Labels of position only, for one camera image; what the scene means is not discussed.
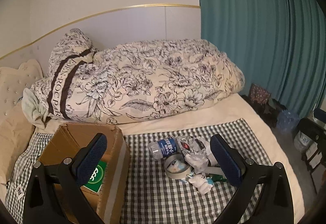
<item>small figurine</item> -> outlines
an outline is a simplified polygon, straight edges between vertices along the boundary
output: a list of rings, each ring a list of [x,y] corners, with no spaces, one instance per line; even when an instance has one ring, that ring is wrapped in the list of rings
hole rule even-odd
[[[214,185],[213,180],[205,177],[203,174],[194,175],[193,178],[188,180],[188,182],[195,186],[203,195],[210,191]]]

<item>teal curtain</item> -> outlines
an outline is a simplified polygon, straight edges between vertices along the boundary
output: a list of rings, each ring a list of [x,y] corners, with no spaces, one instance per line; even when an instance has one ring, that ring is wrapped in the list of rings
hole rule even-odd
[[[252,83],[306,116],[325,96],[325,16],[316,0],[200,0],[202,38]]]

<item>rolled-up comforter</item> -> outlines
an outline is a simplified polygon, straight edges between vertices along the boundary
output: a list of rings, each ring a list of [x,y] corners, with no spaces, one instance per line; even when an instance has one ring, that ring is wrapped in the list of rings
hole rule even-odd
[[[31,90],[50,116],[122,124],[210,107],[245,78],[206,40],[140,41],[98,51],[79,29],[53,49]]]

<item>plastic water bottle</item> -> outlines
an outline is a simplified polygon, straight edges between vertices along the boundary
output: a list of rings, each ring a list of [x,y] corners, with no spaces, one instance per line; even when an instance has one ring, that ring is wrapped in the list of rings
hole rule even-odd
[[[293,143],[299,152],[304,152],[309,148],[310,144],[312,143],[312,139],[299,131],[295,136]]]
[[[280,131],[282,134],[291,133],[291,131],[295,129],[299,121],[300,118],[297,114],[291,113],[288,110],[283,110],[278,115],[276,127],[278,128],[278,131]]]
[[[148,149],[155,160],[160,160],[178,152],[178,144],[174,137],[149,143]]]

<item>checkered cloth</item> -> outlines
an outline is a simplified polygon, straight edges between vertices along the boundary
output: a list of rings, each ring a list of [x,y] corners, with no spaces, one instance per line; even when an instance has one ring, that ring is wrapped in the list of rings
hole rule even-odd
[[[34,163],[41,155],[53,134],[35,133],[25,152],[17,159],[9,181],[5,206],[18,224],[22,224],[25,196],[18,199],[15,189],[21,184],[24,194]]]
[[[152,141],[171,136],[193,135],[209,139],[217,133],[243,157],[251,157],[258,164],[271,165],[266,152],[243,119],[182,131],[125,136],[131,162],[120,223],[212,223],[236,188],[228,183],[215,183],[210,192],[202,195],[190,183],[168,178],[163,161],[154,161],[147,146]],[[240,222],[250,217],[260,191],[261,186],[257,186]]]

